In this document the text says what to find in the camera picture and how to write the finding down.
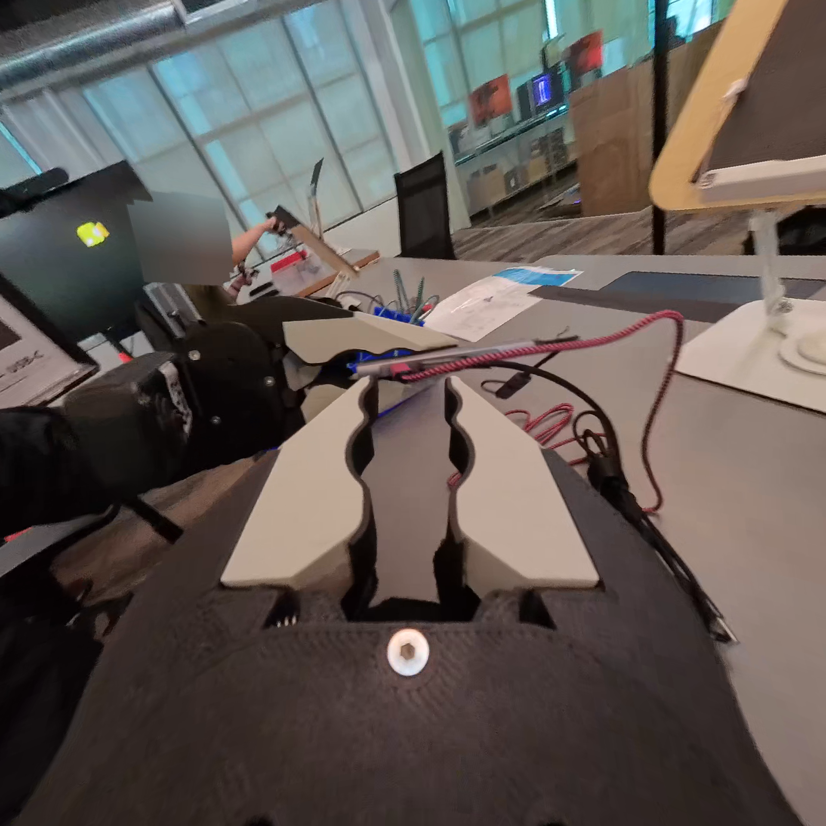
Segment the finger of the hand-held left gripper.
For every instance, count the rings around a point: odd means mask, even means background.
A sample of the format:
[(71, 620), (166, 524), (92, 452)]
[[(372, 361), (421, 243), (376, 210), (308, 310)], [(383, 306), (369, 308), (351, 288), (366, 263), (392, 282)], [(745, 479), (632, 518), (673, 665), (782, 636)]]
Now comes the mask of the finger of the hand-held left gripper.
[(353, 362), (353, 358), (333, 358), (310, 365), (300, 358), (284, 358), (284, 408), (310, 422), (349, 389), (356, 379)]
[(381, 356), (404, 349), (417, 354), (459, 346), (456, 339), (426, 327), (364, 313), (287, 321), (283, 332), (286, 348), (310, 366), (329, 363), (347, 353)]

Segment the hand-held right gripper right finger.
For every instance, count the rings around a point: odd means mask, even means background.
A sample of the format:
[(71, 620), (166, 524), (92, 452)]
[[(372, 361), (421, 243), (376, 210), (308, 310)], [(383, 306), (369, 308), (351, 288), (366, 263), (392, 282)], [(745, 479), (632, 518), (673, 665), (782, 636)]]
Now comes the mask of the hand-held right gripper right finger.
[(445, 605), (472, 614), (493, 592), (588, 592), (592, 557), (540, 445), (458, 377), (445, 382), (449, 491)]

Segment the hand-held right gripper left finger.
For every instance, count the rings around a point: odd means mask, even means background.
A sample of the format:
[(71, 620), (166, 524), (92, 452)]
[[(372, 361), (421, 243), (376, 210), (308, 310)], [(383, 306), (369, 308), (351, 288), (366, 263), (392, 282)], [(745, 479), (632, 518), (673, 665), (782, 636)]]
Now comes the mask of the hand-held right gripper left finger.
[(358, 379), (277, 450), (222, 586), (325, 592), (348, 620), (377, 591), (377, 531), (364, 470), (374, 457), (374, 378)]

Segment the blue divided plastic bin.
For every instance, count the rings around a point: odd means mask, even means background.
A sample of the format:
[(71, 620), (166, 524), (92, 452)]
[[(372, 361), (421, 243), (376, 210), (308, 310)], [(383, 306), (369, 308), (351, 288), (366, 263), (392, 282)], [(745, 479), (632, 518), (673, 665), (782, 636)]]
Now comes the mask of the blue divided plastic bin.
[[(420, 325), (410, 324), (407, 315), (375, 309), (370, 314), (356, 312), (354, 317), (358, 321), (357, 340), (369, 344), (369, 347), (356, 348), (352, 353), (347, 353), (345, 358), (353, 358), (355, 361), (358, 354), (381, 356), (398, 349), (419, 353), (433, 348), (429, 343), (429, 333)], [(382, 378), (378, 387), (377, 416), (384, 418), (406, 406), (428, 384), (407, 386)]]

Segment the grey usb hub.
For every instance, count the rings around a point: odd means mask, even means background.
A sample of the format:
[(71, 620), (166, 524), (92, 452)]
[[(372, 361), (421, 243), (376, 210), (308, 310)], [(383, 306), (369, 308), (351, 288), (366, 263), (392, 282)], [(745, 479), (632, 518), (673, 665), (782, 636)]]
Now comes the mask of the grey usb hub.
[(438, 348), (426, 352), (394, 350), (390, 354), (374, 356), (358, 354), (355, 361), (347, 363), (347, 369), (358, 377), (377, 377), (394, 380), (397, 376), (420, 373), (443, 364), (451, 364), (466, 358), (501, 354), (511, 349), (536, 348), (551, 344), (578, 341), (579, 336), (560, 336), (555, 339), (530, 339), (507, 342), (501, 345), (480, 347)]

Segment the clear plastic organiser box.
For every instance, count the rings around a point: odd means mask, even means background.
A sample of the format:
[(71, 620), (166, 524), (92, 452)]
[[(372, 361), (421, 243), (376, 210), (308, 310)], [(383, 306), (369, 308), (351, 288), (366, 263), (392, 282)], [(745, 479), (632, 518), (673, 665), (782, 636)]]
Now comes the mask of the clear plastic organiser box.
[(324, 279), (325, 264), (315, 253), (295, 250), (268, 264), (272, 284), (283, 294), (298, 294)]

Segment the printed paper sheet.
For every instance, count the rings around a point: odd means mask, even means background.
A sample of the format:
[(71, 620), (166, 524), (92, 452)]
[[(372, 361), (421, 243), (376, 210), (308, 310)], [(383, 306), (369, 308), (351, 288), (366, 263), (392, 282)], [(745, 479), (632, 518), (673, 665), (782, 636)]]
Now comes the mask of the printed paper sheet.
[(509, 267), (441, 299), (425, 318), (425, 328), (476, 343), (535, 305), (540, 287), (564, 287), (579, 269)]

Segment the black office chair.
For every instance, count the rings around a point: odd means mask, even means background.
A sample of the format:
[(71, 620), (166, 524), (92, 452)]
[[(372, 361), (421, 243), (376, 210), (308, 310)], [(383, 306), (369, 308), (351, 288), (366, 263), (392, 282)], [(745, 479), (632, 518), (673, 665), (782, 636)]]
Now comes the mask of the black office chair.
[(406, 259), (455, 261), (444, 153), (394, 175), (400, 253)]

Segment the black monitor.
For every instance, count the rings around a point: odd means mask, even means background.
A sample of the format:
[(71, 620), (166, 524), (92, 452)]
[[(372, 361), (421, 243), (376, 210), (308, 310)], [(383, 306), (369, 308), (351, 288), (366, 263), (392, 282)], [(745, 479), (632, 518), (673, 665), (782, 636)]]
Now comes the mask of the black monitor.
[(136, 201), (150, 193), (120, 161), (2, 215), (2, 274), (75, 342), (138, 332), (145, 280), (128, 210)]

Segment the black framed marker sign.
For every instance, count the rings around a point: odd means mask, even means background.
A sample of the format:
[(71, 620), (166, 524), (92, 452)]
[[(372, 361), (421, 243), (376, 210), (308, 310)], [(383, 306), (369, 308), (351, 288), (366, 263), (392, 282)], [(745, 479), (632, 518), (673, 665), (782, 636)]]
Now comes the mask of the black framed marker sign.
[(43, 407), (92, 376), (100, 365), (1, 277), (1, 408)]

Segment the metal storage shelf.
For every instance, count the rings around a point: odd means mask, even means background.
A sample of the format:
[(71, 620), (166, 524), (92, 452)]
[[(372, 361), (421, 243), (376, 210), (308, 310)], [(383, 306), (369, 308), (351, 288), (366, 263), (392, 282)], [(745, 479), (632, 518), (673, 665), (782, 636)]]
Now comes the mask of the metal storage shelf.
[(546, 41), (539, 69), (513, 84), (502, 74), (474, 89), (447, 132), (470, 217), (536, 188), (545, 188), (576, 160), (571, 97), (574, 51), (561, 37)]

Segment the grey mesh office chair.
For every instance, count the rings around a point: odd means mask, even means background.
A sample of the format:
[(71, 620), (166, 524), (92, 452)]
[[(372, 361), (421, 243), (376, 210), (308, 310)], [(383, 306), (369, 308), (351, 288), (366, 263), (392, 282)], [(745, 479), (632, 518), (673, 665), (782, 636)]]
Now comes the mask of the grey mesh office chair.
[(60, 552), (88, 535), (109, 525), (119, 514), (114, 505), (105, 512), (85, 515), (71, 521), (36, 525), (2, 543), (1, 577), (5, 577), (43, 552)]

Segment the black webcam bar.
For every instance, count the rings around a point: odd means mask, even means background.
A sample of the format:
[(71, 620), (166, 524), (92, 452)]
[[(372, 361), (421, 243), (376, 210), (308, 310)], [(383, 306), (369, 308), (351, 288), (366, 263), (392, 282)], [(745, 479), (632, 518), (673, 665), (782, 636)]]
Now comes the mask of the black webcam bar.
[(41, 203), (49, 194), (69, 182), (66, 170), (56, 168), (32, 178), (1, 188), (1, 219), (26, 212)]

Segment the large cardboard box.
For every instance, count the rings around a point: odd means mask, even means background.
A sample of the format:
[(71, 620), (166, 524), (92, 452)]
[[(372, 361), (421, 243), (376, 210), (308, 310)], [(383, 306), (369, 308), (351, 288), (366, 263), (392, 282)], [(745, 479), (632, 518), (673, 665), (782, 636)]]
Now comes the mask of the large cardboard box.
[(566, 19), (568, 110), (585, 217), (650, 205), (655, 2), (577, 2)]

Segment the black round-headed light pole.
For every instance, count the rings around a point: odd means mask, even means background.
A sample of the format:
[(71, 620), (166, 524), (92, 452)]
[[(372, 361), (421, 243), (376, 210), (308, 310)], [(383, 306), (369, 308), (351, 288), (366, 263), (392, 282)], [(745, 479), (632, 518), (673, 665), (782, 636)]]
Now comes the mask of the black round-headed light pole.
[[(654, 45), (653, 45), (653, 163), (665, 146), (667, 136), (668, 101), (668, 26), (667, 1), (654, 3)], [(665, 254), (666, 215), (655, 203), (652, 204), (652, 252)]]

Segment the silver air duct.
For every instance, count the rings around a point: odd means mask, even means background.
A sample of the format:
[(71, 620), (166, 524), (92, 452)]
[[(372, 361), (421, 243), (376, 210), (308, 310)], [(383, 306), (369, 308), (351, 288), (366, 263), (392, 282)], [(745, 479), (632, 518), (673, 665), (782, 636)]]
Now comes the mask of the silver air duct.
[(1, 17), (2, 88), (183, 28), (174, 2), (2, 2)]

